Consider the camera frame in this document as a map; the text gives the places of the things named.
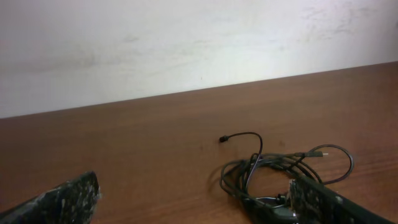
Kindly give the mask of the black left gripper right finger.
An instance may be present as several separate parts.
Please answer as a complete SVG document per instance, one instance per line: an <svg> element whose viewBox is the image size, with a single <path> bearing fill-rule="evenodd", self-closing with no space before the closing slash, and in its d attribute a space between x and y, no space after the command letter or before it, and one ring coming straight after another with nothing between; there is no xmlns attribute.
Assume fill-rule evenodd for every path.
<svg viewBox="0 0 398 224"><path fill-rule="evenodd" d="M291 180L289 194L299 223L394 224L307 177Z"/></svg>

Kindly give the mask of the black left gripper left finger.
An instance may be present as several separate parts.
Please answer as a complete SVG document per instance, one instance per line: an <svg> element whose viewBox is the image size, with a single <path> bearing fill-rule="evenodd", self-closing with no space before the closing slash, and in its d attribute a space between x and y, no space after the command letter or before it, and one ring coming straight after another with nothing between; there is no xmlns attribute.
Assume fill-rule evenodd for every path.
<svg viewBox="0 0 398 224"><path fill-rule="evenodd" d="M1 213L1 223L90 223L100 198L93 171L85 172Z"/></svg>

